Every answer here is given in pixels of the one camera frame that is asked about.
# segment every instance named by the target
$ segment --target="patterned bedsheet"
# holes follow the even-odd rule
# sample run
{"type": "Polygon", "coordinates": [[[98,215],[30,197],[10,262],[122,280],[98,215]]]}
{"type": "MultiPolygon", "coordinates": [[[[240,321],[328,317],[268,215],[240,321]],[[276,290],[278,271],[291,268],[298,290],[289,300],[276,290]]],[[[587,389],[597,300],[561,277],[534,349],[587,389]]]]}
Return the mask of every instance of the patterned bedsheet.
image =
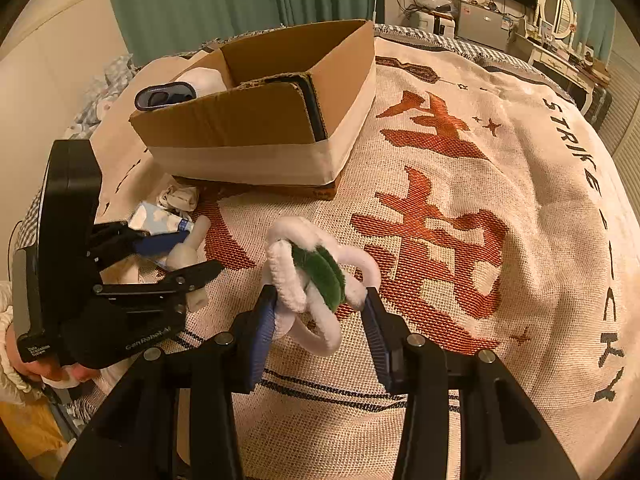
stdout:
{"type": "MultiPolygon", "coordinates": [[[[196,210],[212,221],[201,257],[225,270],[207,286],[209,306],[162,346],[180,351],[226,330],[257,297],[270,223],[305,216],[374,257],[385,306],[412,330],[454,351],[494,349],[581,478],[595,480],[640,416],[640,228],[615,166],[564,92],[520,60],[376,29],[376,100],[336,198],[212,186],[196,210]]],[[[132,94],[116,104],[127,117],[132,94]]],[[[146,198],[134,195],[142,181],[166,177],[129,124],[118,128],[112,143],[100,128],[92,137],[98,161],[130,144],[101,165],[100,221],[146,198]]],[[[141,267],[141,280],[157,277],[141,267]]],[[[338,318],[336,354],[279,340],[256,391],[234,396],[249,476],[390,478],[406,398],[378,383],[359,316],[338,318]]],[[[460,404],[456,391],[449,398],[456,478],[460,404]]],[[[96,389],[74,413],[89,417],[103,399],[96,389]]]]}

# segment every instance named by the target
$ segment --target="blanket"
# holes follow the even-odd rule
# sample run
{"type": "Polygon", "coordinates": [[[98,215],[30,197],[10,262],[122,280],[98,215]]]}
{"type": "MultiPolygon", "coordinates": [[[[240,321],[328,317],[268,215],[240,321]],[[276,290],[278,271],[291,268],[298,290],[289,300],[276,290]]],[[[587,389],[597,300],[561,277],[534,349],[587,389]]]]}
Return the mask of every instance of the blanket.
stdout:
{"type": "MultiPolygon", "coordinates": [[[[371,254],[386,308],[412,331],[457,352],[493,349],[580,477],[597,479],[640,416],[640,230],[609,154],[565,94],[515,67],[383,38],[376,65],[376,99],[332,202],[235,186],[204,195],[202,258],[225,270],[164,348],[197,346],[251,308],[268,227],[303,216],[371,254]]],[[[170,179],[128,124],[117,140],[94,137],[99,221],[123,218],[170,179]]],[[[144,266],[140,276],[158,278],[144,266]]],[[[378,383],[359,314],[337,316],[335,354],[278,340],[254,393],[234,395],[247,476],[391,477],[406,398],[378,383]]],[[[460,405],[456,391],[449,399],[453,479],[460,405]]]]}

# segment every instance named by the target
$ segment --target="white pipe cleaner ring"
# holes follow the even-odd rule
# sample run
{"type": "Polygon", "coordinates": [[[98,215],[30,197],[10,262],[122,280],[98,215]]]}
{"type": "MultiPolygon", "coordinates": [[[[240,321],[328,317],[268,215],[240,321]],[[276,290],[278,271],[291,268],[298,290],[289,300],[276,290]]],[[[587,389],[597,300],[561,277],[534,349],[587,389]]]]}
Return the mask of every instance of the white pipe cleaner ring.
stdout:
{"type": "Polygon", "coordinates": [[[342,339],[335,311],[345,301],[361,310],[368,286],[380,286],[380,270],[364,250],[343,246],[329,233],[301,217],[282,217],[267,232],[267,261],[263,283],[278,291],[274,338],[290,338],[312,354],[328,356],[342,339]],[[356,266],[363,282],[345,274],[338,264],[356,266]],[[299,314],[308,312],[316,324],[313,333],[299,314]]]}

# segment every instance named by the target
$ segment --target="blue gripper pad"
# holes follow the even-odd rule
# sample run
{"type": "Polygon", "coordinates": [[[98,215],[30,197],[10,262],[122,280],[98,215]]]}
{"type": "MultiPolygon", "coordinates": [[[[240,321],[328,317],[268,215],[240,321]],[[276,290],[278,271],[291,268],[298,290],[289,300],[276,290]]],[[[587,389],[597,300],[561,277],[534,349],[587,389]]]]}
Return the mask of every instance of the blue gripper pad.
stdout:
{"type": "Polygon", "coordinates": [[[140,256],[156,256],[156,254],[168,253],[176,244],[185,241],[188,235],[188,231],[178,231],[177,233],[146,236],[137,240],[133,247],[140,256]]]}
{"type": "Polygon", "coordinates": [[[262,378],[275,326],[275,307],[278,293],[273,285],[265,285],[254,309],[241,312],[234,319],[230,331],[237,341],[232,391],[248,394],[262,378]]]}
{"type": "Polygon", "coordinates": [[[362,325],[376,368],[378,382],[393,395],[408,393],[404,340],[410,334],[404,319],[385,310],[378,291],[367,287],[362,325]]]}

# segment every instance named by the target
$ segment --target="white vanity table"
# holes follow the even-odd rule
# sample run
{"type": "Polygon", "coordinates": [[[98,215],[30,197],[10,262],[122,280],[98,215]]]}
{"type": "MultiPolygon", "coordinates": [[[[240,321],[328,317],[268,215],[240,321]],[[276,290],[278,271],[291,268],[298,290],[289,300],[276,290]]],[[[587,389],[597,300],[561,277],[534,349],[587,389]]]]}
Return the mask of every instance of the white vanity table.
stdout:
{"type": "MultiPolygon", "coordinates": [[[[545,43],[564,48],[561,40],[569,35],[573,38],[577,22],[577,15],[574,14],[571,1],[540,0],[534,22],[538,20],[538,16],[540,16],[540,24],[537,27],[531,27],[523,22],[524,27],[521,27],[518,32],[514,30],[511,33],[507,53],[526,61],[558,83],[574,98],[577,107],[584,115],[593,101],[595,83],[567,60],[528,38],[529,33],[532,32],[532,37],[540,42],[545,41],[545,43]]],[[[581,53],[568,52],[582,58],[581,53]]]]}
{"type": "Polygon", "coordinates": [[[593,100],[595,83],[571,63],[516,32],[511,33],[507,54],[526,61],[549,76],[574,98],[583,115],[587,113],[593,100]]]}

